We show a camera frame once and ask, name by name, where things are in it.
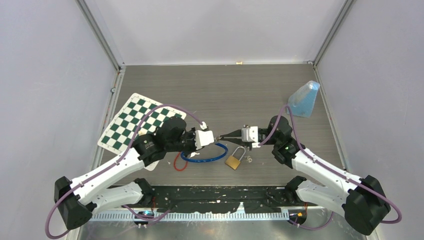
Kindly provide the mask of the red lock keys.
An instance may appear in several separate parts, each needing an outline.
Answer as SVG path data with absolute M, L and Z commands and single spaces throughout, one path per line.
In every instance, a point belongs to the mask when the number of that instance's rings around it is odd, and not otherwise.
M 199 152 L 192 152 L 190 155 L 189 155 L 189 158 L 190 159 L 192 159 L 192 158 L 194 158 L 195 156 L 197 156 L 197 155 L 200 155 L 200 153 Z

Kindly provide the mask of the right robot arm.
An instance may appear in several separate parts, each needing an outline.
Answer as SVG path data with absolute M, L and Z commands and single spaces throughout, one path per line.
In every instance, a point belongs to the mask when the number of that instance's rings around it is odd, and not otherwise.
M 373 176 L 360 177 L 323 160 L 292 136 L 293 129 L 283 116 L 273 116 L 266 128 L 245 125 L 221 135 L 228 141 L 252 150 L 260 143 L 272 145 L 274 158 L 282 165 L 302 172 L 285 186 L 285 198 L 291 205 L 308 202 L 344 217 L 357 232 L 369 236 L 391 211 L 380 182 Z

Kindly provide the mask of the brass padlock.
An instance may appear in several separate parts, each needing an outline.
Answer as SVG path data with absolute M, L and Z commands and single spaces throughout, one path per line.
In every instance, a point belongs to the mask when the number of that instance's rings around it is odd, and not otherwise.
M 225 165 L 230 167 L 233 170 L 236 170 L 241 164 L 242 159 L 244 158 L 247 152 L 246 147 L 238 146 L 225 160 Z

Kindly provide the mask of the blue cable lock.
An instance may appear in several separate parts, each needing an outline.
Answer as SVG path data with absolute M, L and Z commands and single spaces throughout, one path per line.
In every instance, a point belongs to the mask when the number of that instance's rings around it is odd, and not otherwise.
M 189 158 L 190 154 L 181 152 L 181 158 L 189 163 L 211 163 L 223 159 L 228 153 L 229 148 L 225 143 L 215 140 L 213 145 L 207 146 L 204 150 L 195 151 L 200 153 L 193 158 Z

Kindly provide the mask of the red cable lock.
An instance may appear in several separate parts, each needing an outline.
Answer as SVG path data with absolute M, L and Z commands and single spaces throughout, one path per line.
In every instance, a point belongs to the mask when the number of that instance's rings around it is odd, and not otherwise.
M 173 168 L 178 171 L 184 171 L 188 166 L 188 162 L 181 158 L 181 152 L 179 152 L 173 160 Z

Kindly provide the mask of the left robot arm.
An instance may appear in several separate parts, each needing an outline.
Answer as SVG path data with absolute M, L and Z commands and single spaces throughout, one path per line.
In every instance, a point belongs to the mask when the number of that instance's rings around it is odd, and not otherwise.
M 154 191 L 144 178 L 111 188 L 111 185 L 136 171 L 152 171 L 167 153 L 193 153 L 214 142 L 208 128 L 186 129 L 179 117 L 167 119 L 152 133 L 138 135 L 129 148 L 115 158 L 79 177 L 58 178 L 54 183 L 54 210 L 58 210 L 67 231 L 87 223 L 95 214 L 128 204 L 148 207 Z

